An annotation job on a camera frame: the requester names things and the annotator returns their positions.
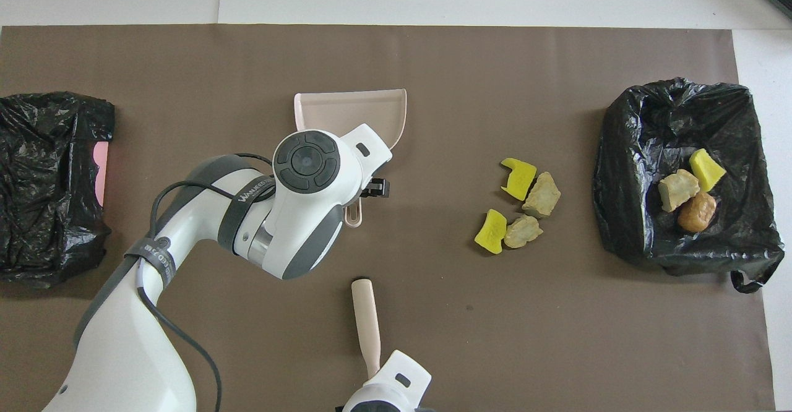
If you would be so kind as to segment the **yellow sponge piece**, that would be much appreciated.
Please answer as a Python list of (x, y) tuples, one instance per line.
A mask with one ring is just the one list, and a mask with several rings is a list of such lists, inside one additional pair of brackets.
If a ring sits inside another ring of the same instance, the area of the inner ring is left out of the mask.
[(502, 241), (506, 237), (507, 220), (501, 212), (489, 209), (484, 217), (484, 222), (473, 242), (486, 249), (490, 254), (498, 255), (502, 252)]
[(537, 167), (516, 158), (503, 159), (501, 166), (509, 169), (506, 186), (501, 186), (501, 189), (519, 201), (526, 200), (527, 192), (536, 177)]
[(704, 148), (696, 150), (690, 156), (689, 164), (702, 192), (710, 192), (726, 173), (724, 167), (711, 158)]

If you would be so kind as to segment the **brown sponge cylinder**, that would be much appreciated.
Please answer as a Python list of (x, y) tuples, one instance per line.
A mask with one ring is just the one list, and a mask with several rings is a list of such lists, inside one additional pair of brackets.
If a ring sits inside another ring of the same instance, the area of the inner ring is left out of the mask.
[(711, 224), (718, 202), (707, 192), (699, 192), (685, 202), (677, 217), (677, 224), (688, 233), (701, 233)]

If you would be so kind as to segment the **black plastic trash bag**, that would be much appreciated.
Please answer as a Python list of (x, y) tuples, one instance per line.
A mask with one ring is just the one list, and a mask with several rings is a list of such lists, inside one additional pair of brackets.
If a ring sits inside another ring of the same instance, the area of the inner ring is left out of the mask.
[(96, 97), (0, 97), (0, 281), (50, 288), (102, 262), (94, 150), (114, 133), (115, 106)]
[[(704, 231), (685, 231), (662, 209), (659, 183), (691, 171), (705, 150), (724, 169)], [(738, 293), (755, 293), (785, 256), (775, 223), (761, 128), (751, 91), (683, 77), (631, 86), (606, 109), (592, 176), (605, 249), (673, 276), (729, 273)]]

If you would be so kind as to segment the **pink hand brush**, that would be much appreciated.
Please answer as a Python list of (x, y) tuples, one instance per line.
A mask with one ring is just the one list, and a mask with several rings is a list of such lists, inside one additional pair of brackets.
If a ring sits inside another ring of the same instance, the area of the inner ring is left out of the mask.
[(382, 352), (378, 311), (371, 279), (353, 280), (351, 295), (360, 353), (364, 358), (367, 378), (371, 379), (380, 370)]

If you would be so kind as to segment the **beige torn foam chunk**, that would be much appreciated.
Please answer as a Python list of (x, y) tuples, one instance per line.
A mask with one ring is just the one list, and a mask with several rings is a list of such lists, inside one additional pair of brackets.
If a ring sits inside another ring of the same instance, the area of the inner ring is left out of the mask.
[(685, 169), (679, 169), (661, 179), (657, 187), (661, 197), (661, 209), (665, 212), (676, 211), (700, 192), (699, 179)]
[(543, 232), (537, 218), (521, 215), (507, 225), (503, 242), (510, 249), (518, 249), (536, 240)]
[(547, 218), (554, 211), (561, 195), (562, 192), (558, 189), (552, 174), (543, 172), (533, 184), (522, 210), (529, 217)]

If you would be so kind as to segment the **pink plastic bin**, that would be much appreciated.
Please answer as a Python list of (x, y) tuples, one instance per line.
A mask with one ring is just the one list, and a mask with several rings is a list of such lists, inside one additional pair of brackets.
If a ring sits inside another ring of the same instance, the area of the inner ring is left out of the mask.
[(93, 162), (94, 164), (96, 164), (97, 167), (97, 175), (95, 178), (94, 191), (99, 206), (104, 206), (104, 201), (105, 201), (108, 152), (110, 152), (110, 142), (107, 141), (96, 142), (96, 144), (93, 147)]

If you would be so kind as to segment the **brown paper table mat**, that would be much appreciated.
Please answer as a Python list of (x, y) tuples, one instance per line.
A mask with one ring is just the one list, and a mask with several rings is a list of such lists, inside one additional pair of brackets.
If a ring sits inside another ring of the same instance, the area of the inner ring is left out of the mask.
[[(333, 412), (364, 382), (349, 285), (373, 280), (384, 353), (432, 375), (438, 412), (775, 408), (761, 294), (725, 275), (649, 273), (602, 248), (591, 178), (623, 90), (737, 82), (726, 31), (318, 25), (6, 27), (0, 97), (68, 90), (116, 107), (96, 269), (48, 290), (0, 283), (0, 412), (61, 387), (90, 300), (201, 161), (271, 155), (295, 93), (407, 91), (381, 175), (317, 268), (280, 281), (198, 243), (160, 308), (220, 367), (223, 412)], [(486, 212), (526, 215), (505, 158), (562, 192), (543, 234), (490, 254)]]

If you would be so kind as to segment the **pink plastic dustpan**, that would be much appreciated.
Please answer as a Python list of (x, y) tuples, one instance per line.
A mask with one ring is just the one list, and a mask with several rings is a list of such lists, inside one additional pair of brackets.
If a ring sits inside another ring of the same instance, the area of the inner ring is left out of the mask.
[(294, 96), (295, 127), (299, 131), (320, 129), (343, 136), (367, 124), (392, 150), (407, 123), (407, 91), (297, 93)]

